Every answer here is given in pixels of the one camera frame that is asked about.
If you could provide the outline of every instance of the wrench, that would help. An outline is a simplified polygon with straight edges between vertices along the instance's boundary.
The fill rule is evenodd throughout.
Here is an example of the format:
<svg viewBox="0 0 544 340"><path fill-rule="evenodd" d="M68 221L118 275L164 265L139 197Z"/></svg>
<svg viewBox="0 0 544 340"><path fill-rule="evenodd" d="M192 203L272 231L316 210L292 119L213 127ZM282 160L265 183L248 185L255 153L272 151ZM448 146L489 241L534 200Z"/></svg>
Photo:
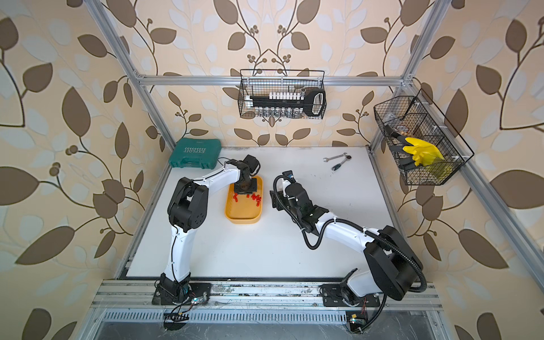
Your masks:
<svg viewBox="0 0 544 340"><path fill-rule="evenodd" d="M326 157L325 157L325 158L323 158L323 161L324 161L324 162L328 162L328 161L330 161L331 159L335 159L335 158L339 158L339 157L346 157L347 155L348 155L348 153L345 152L345 153L343 153L343 154L339 154L339 155L334 156L334 157L330 157L330 158L326 158Z"/></svg>
<svg viewBox="0 0 544 340"><path fill-rule="evenodd" d="M331 168L331 170L332 170L332 171L336 171L336 170L340 169L340 167L342 166L342 164L344 164L345 162L349 161L350 159L351 159L351 156L346 156L346 157L344 158L344 160L343 160L341 163L336 164L335 166L333 166L333 167Z"/></svg>

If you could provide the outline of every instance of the yellow tray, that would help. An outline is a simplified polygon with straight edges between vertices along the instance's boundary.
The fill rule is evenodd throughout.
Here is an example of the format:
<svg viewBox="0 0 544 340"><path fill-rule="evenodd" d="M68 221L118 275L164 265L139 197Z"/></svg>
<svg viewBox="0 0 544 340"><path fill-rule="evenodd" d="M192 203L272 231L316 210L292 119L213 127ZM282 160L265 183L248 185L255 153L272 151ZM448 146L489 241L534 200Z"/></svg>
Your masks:
<svg viewBox="0 0 544 340"><path fill-rule="evenodd" d="M255 195L263 197L263 180L259 176L255 176L257 179L257 192ZM253 224L259 221L261 213L263 211L263 200L257 207L257 201L254 201L247 195L238 195L234 197L234 184L228 187L227 203L225 204L225 216L234 224Z"/></svg>

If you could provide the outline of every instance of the white table surface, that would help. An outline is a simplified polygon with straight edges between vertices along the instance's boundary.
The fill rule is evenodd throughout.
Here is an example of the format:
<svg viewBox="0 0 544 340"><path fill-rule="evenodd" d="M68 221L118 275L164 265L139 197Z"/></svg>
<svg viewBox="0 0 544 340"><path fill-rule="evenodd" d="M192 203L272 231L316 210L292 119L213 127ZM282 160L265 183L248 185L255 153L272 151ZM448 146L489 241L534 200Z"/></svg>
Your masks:
<svg viewBox="0 0 544 340"><path fill-rule="evenodd" d="M352 159L333 172L323 157L347 152ZM270 203L272 181L292 170L313 204L360 226L392 225L374 170L363 147L253 147L221 150L220 157L261 162L263 210L259 222L236 225L225 217L228 187L208 199L208 214L197 229L190 259L191 277L343 277L366 265L363 255L324 238L316 250L306 247L301 232L284 211ZM170 251L171 226L166 209L181 177L197 178L210 169L173 168L138 246L127 277L159 277ZM308 235L312 244L317 240Z"/></svg>

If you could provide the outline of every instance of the brown leaf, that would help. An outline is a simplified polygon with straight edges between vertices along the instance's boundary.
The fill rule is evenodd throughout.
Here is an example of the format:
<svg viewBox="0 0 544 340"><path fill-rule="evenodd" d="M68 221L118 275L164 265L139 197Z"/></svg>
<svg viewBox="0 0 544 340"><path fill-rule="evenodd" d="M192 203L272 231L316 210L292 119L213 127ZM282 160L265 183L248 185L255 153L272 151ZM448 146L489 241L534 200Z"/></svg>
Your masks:
<svg viewBox="0 0 544 340"><path fill-rule="evenodd" d="M494 95L500 89L502 77L496 70L478 65L476 66L476 81L484 93Z"/></svg>
<svg viewBox="0 0 544 340"><path fill-rule="evenodd" d="M444 57L452 48L454 42L455 39L447 35L436 40L435 44L431 48L431 58L440 59Z"/></svg>
<svg viewBox="0 0 544 340"><path fill-rule="evenodd" d="M361 36L369 44L379 44L387 39L387 30L381 27L363 28Z"/></svg>
<svg viewBox="0 0 544 340"><path fill-rule="evenodd" d="M42 308L30 312L24 325L22 340L42 340L51 328L51 314Z"/></svg>
<svg viewBox="0 0 544 340"><path fill-rule="evenodd" d="M400 175L399 175L399 184L400 184L400 188L401 188L401 190L403 191L403 193L404 193L405 195L407 195L408 192L410 192L410 189L408 188L408 186L407 186L406 183L404 182L403 177L400 176Z"/></svg>
<svg viewBox="0 0 544 340"><path fill-rule="evenodd" d="M349 122L354 122L354 121L355 121L355 116L352 115L352 114L350 114L350 113L343 113L343 114L342 114L342 118L343 118L344 120L349 121Z"/></svg>
<svg viewBox="0 0 544 340"><path fill-rule="evenodd" d="M378 73L374 71L368 71L368 72L361 73L360 75L357 75L357 76L358 77L377 77Z"/></svg>
<svg viewBox="0 0 544 340"><path fill-rule="evenodd" d="M476 261L489 268L504 269L508 264L488 240L476 231L463 229L459 232L459 242Z"/></svg>
<svg viewBox="0 0 544 340"><path fill-rule="evenodd" d="M149 33L151 40L161 45L168 45L176 39L176 30L171 28L159 27Z"/></svg>
<svg viewBox="0 0 544 340"><path fill-rule="evenodd" d="M51 63L33 66L23 73L23 83L31 92L41 92L53 78L53 65Z"/></svg>
<svg viewBox="0 0 544 340"><path fill-rule="evenodd" d="M411 26L423 16L429 6L429 0L405 0L400 10L400 21L404 26Z"/></svg>
<svg viewBox="0 0 544 340"><path fill-rule="evenodd" d="M146 130L145 130L145 133L147 133L147 136L151 139L155 139L159 133L157 131L157 128L153 125L151 125L150 127L148 127Z"/></svg>
<svg viewBox="0 0 544 340"><path fill-rule="evenodd" d="M433 196L423 205L421 213L426 220L434 221L440 217L443 206L444 198L442 196Z"/></svg>
<svg viewBox="0 0 544 340"><path fill-rule="evenodd" d="M307 24L312 21L319 10L320 0L304 0L296 9L296 19L301 24Z"/></svg>
<svg viewBox="0 0 544 340"><path fill-rule="evenodd" d="M248 130L244 130L244 129L234 129L234 133L242 138L242 139L245 139L245 140L251 140L253 139L253 135L251 134L251 132L249 132Z"/></svg>
<svg viewBox="0 0 544 340"><path fill-rule="evenodd" d="M277 134L276 133L276 141L278 144L286 146L289 143L289 139L284 134Z"/></svg>
<svg viewBox="0 0 544 340"><path fill-rule="evenodd" d="M427 83L421 83L421 93L423 94L423 98L425 100L432 104L432 87L431 85Z"/></svg>
<svg viewBox="0 0 544 340"><path fill-rule="evenodd" d="M268 141L270 140L270 134L262 134L257 138L257 144L258 145L266 145Z"/></svg>
<svg viewBox="0 0 544 340"><path fill-rule="evenodd" d="M105 219L112 218L117 213L117 204L104 194L93 194L92 204L98 216Z"/></svg>
<svg viewBox="0 0 544 340"><path fill-rule="evenodd" d="M127 38L125 38L123 35L120 36L119 38L121 39L121 42L123 43L123 47L125 48L125 51L127 51L127 53L130 53L131 49L128 47Z"/></svg>
<svg viewBox="0 0 544 340"><path fill-rule="evenodd" d="M449 102L446 118L444 124L446 124L452 135L457 137L468 120L468 103L461 89L457 90L452 101Z"/></svg>
<svg viewBox="0 0 544 340"><path fill-rule="evenodd" d="M193 136L202 136L202 135L205 135L206 133L208 133L208 130L191 129L191 131L189 131L189 133L192 134Z"/></svg>
<svg viewBox="0 0 544 340"><path fill-rule="evenodd" d="M134 180L134 183L132 184L132 190L137 193L138 191L140 191L142 184L144 184L144 171L140 170L140 172L136 176L136 179Z"/></svg>
<svg viewBox="0 0 544 340"><path fill-rule="evenodd" d="M527 29L520 21L514 19L506 30L505 39L508 48L519 53L527 41Z"/></svg>
<svg viewBox="0 0 544 340"><path fill-rule="evenodd" d="M121 159L127 157L128 148L130 147L131 141L128 137L127 127L125 123L121 123L115 134L115 153Z"/></svg>
<svg viewBox="0 0 544 340"><path fill-rule="evenodd" d="M106 46L97 36L92 34L83 34L77 37L79 43L87 52L95 57L104 58L108 54Z"/></svg>
<svg viewBox="0 0 544 340"><path fill-rule="evenodd" d="M418 39L419 39L419 35L416 34L413 36L412 42L410 43L410 53L412 53L413 48L416 46Z"/></svg>
<svg viewBox="0 0 544 340"><path fill-rule="evenodd" d="M305 68L302 71L300 71L299 74L297 74L296 76L297 77L309 77L310 76L310 69Z"/></svg>
<svg viewBox="0 0 544 340"><path fill-rule="evenodd" d="M83 4L83 0L66 0L66 4L70 7L76 8Z"/></svg>
<svg viewBox="0 0 544 340"><path fill-rule="evenodd" d="M309 134L310 134L310 131L312 129L310 129L309 127L306 127L306 128L303 128L303 129L299 129L299 130L296 130L294 133L293 133L293 139L295 140L299 140L299 139L302 139L302 138L306 138Z"/></svg>
<svg viewBox="0 0 544 340"><path fill-rule="evenodd" d="M15 263L38 264L59 255L72 242L74 233L68 226L49 230L28 246Z"/></svg>
<svg viewBox="0 0 544 340"><path fill-rule="evenodd" d="M341 129L341 130L336 130L336 132L344 136L353 136L355 134L354 129Z"/></svg>
<svg viewBox="0 0 544 340"><path fill-rule="evenodd" d="M455 9L461 9L465 7L465 0L452 0L452 7Z"/></svg>
<svg viewBox="0 0 544 340"><path fill-rule="evenodd" d="M301 51L307 51L310 49L310 42L306 35L302 32L293 32L291 34L291 43L293 46Z"/></svg>
<svg viewBox="0 0 544 340"><path fill-rule="evenodd" d="M372 99L374 99L374 91L370 91L369 93L367 93L366 96L364 96L362 101L363 106L368 105L368 103L370 103Z"/></svg>
<svg viewBox="0 0 544 340"><path fill-rule="evenodd" d="M130 0L106 0L109 10L126 27L136 24L136 11Z"/></svg>
<svg viewBox="0 0 544 340"><path fill-rule="evenodd" d="M0 166L0 206L19 203L32 195L40 182L28 172Z"/></svg>
<svg viewBox="0 0 544 340"><path fill-rule="evenodd" d="M95 258L99 258L104 255L112 247L114 240L115 232L113 230L110 230L106 235L104 235L102 241L100 241L100 244L96 249Z"/></svg>
<svg viewBox="0 0 544 340"><path fill-rule="evenodd" d="M19 32L11 18L0 20L0 49L7 51L19 41Z"/></svg>
<svg viewBox="0 0 544 340"><path fill-rule="evenodd" d="M346 143L344 143L342 141L333 140L331 146L341 147L341 146L348 146L348 144L346 144Z"/></svg>
<svg viewBox="0 0 544 340"><path fill-rule="evenodd" d="M544 205L544 178L525 170L509 170L498 175L491 185L507 206L531 209Z"/></svg>
<svg viewBox="0 0 544 340"><path fill-rule="evenodd" d="M189 116L189 121L190 122L198 122L200 120L200 118L202 118L202 115L200 113L197 113L197 114L194 114L194 115L190 115Z"/></svg>
<svg viewBox="0 0 544 340"><path fill-rule="evenodd" d="M238 9L229 0L213 0L215 11L224 22L234 25L238 22Z"/></svg>
<svg viewBox="0 0 544 340"><path fill-rule="evenodd" d="M53 335L51 340L68 340L73 333L73 330L76 328L77 321L71 322L66 326L62 327Z"/></svg>
<svg viewBox="0 0 544 340"><path fill-rule="evenodd" d="M175 106L181 106L181 100L171 91L168 91L168 98L170 98L170 101L174 103Z"/></svg>
<svg viewBox="0 0 544 340"><path fill-rule="evenodd" d="M237 51L244 47L245 45L245 34L242 32L232 33L230 39L228 40L227 48L230 51Z"/></svg>
<svg viewBox="0 0 544 340"><path fill-rule="evenodd" d="M70 88L64 96L62 112L64 122L70 130L83 137L91 127L91 115L75 88Z"/></svg>
<svg viewBox="0 0 544 340"><path fill-rule="evenodd" d="M242 113L242 115L240 116L240 118L243 118L243 119L253 119L255 118L255 116L257 116L257 114L253 111L247 111L247 112L244 112Z"/></svg>
<svg viewBox="0 0 544 340"><path fill-rule="evenodd" d="M123 85L123 92L125 93L125 99L127 100L128 106L132 107L133 98L132 98L132 88L129 83Z"/></svg>
<svg viewBox="0 0 544 340"><path fill-rule="evenodd" d="M125 188L118 180L103 180L102 186L104 187L104 193L115 203L121 203L125 200Z"/></svg>
<svg viewBox="0 0 544 340"><path fill-rule="evenodd" d="M478 335L481 340L501 340L499 326L493 313L483 313L476 322Z"/></svg>
<svg viewBox="0 0 544 340"><path fill-rule="evenodd" d="M223 92L234 100L238 100L238 95L240 94L240 91L236 88L223 88Z"/></svg>
<svg viewBox="0 0 544 340"><path fill-rule="evenodd" d="M111 102L117 95L117 81L111 81L104 86L104 103Z"/></svg>
<svg viewBox="0 0 544 340"><path fill-rule="evenodd" d="M467 332L463 327L455 325L455 331L457 332L457 336L459 337L459 340L474 340L472 335Z"/></svg>
<svg viewBox="0 0 544 340"><path fill-rule="evenodd" d="M423 242L425 243L425 246L427 247L429 254L431 254L431 256L437 259L438 261L441 261L442 258L440 257L440 253L438 252L438 247L436 246L435 240L433 240L432 236L429 235L428 233L425 233L423 235Z"/></svg>
<svg viewBox="0 0 544 340"><path fill-rule="evenodd" d="M423 206L435 195L435 186L418 186L416 189L416 202Z"/></svg>

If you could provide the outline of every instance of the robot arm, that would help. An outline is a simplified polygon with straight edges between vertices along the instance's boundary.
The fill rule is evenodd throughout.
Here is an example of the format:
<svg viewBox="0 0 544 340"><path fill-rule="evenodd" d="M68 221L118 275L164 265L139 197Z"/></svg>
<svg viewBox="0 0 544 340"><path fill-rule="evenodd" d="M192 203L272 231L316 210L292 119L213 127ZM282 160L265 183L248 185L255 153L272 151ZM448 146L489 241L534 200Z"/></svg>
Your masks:
<svg viewBox="0 0 544 340"><path fill-rule="evenodd" d="M190 255L196 229L206 219L208 196L232 183L237 194L257 191L257 180L252 177L260 166L255 157L247 155L243 161L228 160L223 168L202 178L190 180L184 177L178 181L168 204L168 218L172 225L170 253L157 285L168 302L184 303L190 294Z"/></svg>
<svg viewBox="0 0 544 340"><path fill-rule="evenodd" d="M317 249L323 237L334 239L355 251L364 254L368 268L354 269L340 284L342 299L349 305L358 304L370 293L383 292L395 300L401 300L415 280L422 281L421 291L425 289L425 279L421 273L423 265L408 246L399 232L390 226L382 230L362 228L338 218L328 209L314 205L306 190L286 171L281 179L283 190L270 192L272 207L289 210L287 213L301 228L306 245ZM316 244L308 242L306 233L318 236Z"/></svg>

